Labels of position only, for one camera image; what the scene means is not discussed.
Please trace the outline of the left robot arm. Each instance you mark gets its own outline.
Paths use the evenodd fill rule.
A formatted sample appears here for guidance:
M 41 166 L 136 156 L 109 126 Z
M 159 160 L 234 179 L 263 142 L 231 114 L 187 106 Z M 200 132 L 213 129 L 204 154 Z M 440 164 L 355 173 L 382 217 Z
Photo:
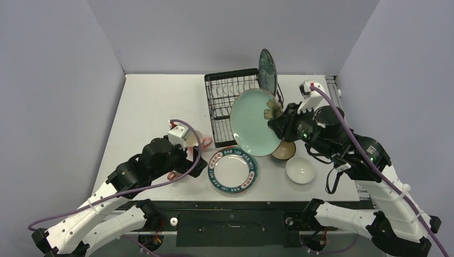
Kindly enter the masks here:
M 188 160 L 184 145 L 172 143 L 167 136 L 155 138 L 140 154 L 118 165 L 77 210 L 50 228 L 34 230 L 32 240 L 44 256 L 90 256 L 125 233 L 154 230 L 162 216 L 151 200 L 139 200 L 125 213 L 105 218 L 147 190 L 155 179 L 170 172 L 196 178 L 206 166 L 198 148 Z

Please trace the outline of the dark blue plate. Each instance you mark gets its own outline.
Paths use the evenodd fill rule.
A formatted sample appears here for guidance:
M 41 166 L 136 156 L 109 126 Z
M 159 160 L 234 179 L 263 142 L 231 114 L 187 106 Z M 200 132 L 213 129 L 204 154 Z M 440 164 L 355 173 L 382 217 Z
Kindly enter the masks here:
M 276 65 L 268 49 L 261 50 L 258 70 L 259 87 L 275 96 L 277 90 Z

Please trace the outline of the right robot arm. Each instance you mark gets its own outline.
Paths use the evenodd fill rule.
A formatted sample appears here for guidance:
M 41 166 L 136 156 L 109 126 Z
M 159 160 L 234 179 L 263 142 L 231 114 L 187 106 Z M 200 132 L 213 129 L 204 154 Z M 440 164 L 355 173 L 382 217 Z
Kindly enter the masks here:
M 326 158 L 338 176 L 347 175 L 364 188 L 377 207 L 360 211 L 313 199 L 302 214 L 306 227 L 354 232 L 392 256 L 428 255 L 441 220 L 419 208 L 382 145 L 355 134 L 342 109 L 328 105 L 301 112 L 291 103 L 286 109 L 268 106 L 264 118 L 279 139 L 301 140 L 311 156 Z

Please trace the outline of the white plate blue rim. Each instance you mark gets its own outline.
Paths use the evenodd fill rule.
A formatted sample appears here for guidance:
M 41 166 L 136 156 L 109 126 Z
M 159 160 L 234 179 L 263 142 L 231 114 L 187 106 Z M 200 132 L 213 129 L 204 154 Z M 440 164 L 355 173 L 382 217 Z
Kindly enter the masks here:
M 238 147 L 217 151 L 208 162 L 209 182 L 226 187 L 249 186 L 256 183 L 259 166 L 254 157 Z

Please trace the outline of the light green flower plate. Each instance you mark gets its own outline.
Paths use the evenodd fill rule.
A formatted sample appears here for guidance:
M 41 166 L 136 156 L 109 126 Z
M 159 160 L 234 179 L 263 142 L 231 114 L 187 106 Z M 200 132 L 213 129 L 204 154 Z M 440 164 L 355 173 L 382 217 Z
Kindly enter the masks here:
M 269 128 L 268 122 L 282 114 L 281 105 L 267 91 L 249 89 L 241 93 L 230 111 L 231 132 L 237 145 L 252 156 L 273 153 L 281 139 Z

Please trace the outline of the black wire dish rack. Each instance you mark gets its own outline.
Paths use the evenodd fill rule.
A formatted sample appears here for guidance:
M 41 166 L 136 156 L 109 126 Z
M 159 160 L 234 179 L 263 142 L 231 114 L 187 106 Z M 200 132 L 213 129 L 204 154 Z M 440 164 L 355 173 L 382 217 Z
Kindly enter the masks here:
M 216 148 L 236 144 L 230 129 L 230 111 L 241 93 L 260 89 L 257 68 L 211 73 L 204 76 L 211 131 Z M 277 82 L 275 97 L 283 105 L 283 96 Z

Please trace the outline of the small orange mug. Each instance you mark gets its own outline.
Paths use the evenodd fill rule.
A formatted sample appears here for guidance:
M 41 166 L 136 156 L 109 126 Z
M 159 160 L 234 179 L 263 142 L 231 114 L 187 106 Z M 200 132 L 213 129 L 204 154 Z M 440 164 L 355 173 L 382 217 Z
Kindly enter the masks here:
M 180 178 L 183 176 L 184 176 L 184 174 L 182 174 L 182 173 L 172 171 L 172 172 L 168 173 L 167 180 L 168 181 L 180 180 Z

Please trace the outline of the red teal plate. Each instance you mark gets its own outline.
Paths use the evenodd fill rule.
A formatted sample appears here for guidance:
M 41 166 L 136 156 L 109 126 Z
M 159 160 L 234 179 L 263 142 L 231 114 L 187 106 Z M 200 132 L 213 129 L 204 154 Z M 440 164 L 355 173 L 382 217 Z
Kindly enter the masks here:
M 236 186 L 236 187 L 226 187 L 224 185 L 221 185 L 221 184 L 218 184 L 218 185 L 214 185 L 214 187 L 219 190 L 220 192 L 222 193 L 226 193 L 226 194 L 243 194 L 245 192 L 247 192 L 248 190 L 250 190 L 250 188 L 252 187 L 251 185 L 249 186 Z

